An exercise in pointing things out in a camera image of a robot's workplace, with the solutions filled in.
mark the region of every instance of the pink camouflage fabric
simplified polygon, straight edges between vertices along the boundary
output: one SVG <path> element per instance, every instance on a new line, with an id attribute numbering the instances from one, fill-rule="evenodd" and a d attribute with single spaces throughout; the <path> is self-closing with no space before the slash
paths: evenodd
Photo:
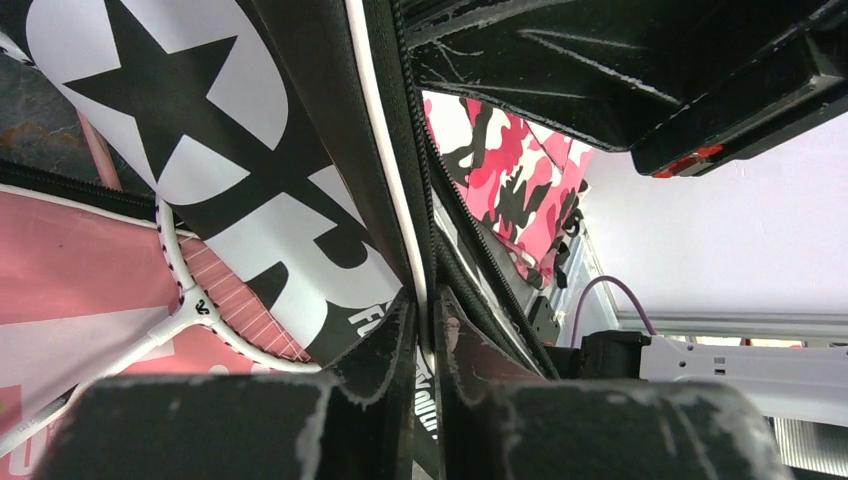
<path id="1" fill-rule="evenodd" d="M 547 287 L 592 148 L 477 100 L 424 92 L 424 110 L 471 214 Z"/>

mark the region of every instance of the cable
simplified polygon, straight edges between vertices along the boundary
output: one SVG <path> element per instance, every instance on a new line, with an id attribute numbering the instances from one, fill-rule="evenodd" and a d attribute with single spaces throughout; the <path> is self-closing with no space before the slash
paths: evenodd
<path id="1" fill-rule="evenodd" d="M 577 311 L 574 312 L 574 328 L 571 331 L 571 348 L 574 348 L 574 345 L 577 342 L 577 325 L 580 321 L 580 311 L 583 310 L 583 302 L 586 301 L 586 297 L 588 296 L 589 291 L 592 290 L 592 287 L 601 282 L 610 282 L 618 285 L 618 288 L 627 295 L 627 298 L 629 298 L 633 306 L 636 307 L 636 312 L 639 313 L 639 318 L 642 319 L 642 323 L 645 324 L 645 329 L 648 330 L 648 333 L 651 335 L 657 334 L 654 324 L 651 323 L 651 319 L 648 318 L 648 314 L 645 313 L 645 309 L 642 307 L 642 304 L 639 303 L 639 299 L 636 298 L 636 294 L 633 293 L 633 290 L 630 290 L 630 287 L 625 285 L 624 282 L 613 276 L 601 275 L 600 277 L 593 278 L 586 284 L 586 288 L 583 289 L 583 293 L 580 294 L 580 299 L 577 301 Z"/>

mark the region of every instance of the black and white graphic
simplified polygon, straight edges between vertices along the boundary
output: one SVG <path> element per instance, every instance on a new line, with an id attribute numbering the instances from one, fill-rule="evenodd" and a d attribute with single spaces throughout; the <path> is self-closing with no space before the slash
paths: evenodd
<path id="1" fill-rule="evenodd" d="M 19 47 L 8 35 L 0 30 L 0 53 L 10 57 L 27 66 L 33 66 L 32 60 L 27 57 L 26 53 Z"/>
<path id="2" fill-rule="evenodd" d="M 313 358 L 382 316 L 400 285 L 235 0 L 34 0 L 26 25 L 44 74 Z"/>
<path id="3" fill-rule="evenodd" d="M 206 305 L 206 300 L 199 300 L 194 306 L 194 311 L 198 315 L 209 315 L 209 306 Z"/>

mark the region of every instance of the racket logo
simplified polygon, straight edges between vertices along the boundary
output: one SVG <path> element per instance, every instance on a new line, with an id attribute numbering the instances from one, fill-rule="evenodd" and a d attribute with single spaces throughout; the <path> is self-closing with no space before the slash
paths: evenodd
<path id="1" fill-rule="evenodd" d="M 206 300 L 198 300 L 197 305 L 194 306 L 194 311 L 196 311 L 198 315 L 209 315 L 209 308 L 206 307 Z"/>

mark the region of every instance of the white plastic part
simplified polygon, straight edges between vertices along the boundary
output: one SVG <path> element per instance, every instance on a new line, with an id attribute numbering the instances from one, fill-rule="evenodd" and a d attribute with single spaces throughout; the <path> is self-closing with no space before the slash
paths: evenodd
<path id="1" fill-rule="evenodd" d="M 621 328 L 644 331 L 635 312 L 618 312 Z M 652 314 L 651 323 L 666 335 L 848 342 L 848 315 L 809 313 L 674 312 Z"/>
<path id="2" fill-rule="evenodd" d="M 713 346 L 651 337 L 639 376 L 736 387 L 763 415 L 848 427 L 848 348 Z"/>
<path id="3" fill-rule="evenodd" d="M 165 260 L 171 269 L 171 276 L 180 287 L 180 295 L 195 286 L 194 278 L 188 271 L 182 250 L 180 250 L 180 239 L 174 228 L 174 212 L 162 197 L 156 196 L 156 224 L 159 230 L 159 243 L 162 244 Z"/>

